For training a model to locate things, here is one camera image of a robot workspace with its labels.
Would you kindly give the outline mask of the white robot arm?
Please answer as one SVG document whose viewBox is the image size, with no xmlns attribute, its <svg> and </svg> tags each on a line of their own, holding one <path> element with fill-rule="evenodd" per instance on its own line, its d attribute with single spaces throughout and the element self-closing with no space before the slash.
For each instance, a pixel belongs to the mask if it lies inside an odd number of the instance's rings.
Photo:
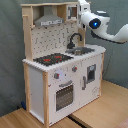
<svg viewBox="0 0 128 128">
<path fill-rule="evenodd" d="M 92 13 L 90 4 L 86 0 L 78 0 L 77 25 L 79 28 L 88 27 L 92 34 L 103 40 L 114 43 L 128 42 L 128 24 L 124 25 L 116 35 L 107 33 L 110 16 L 104 11 Z"/>
</svg>

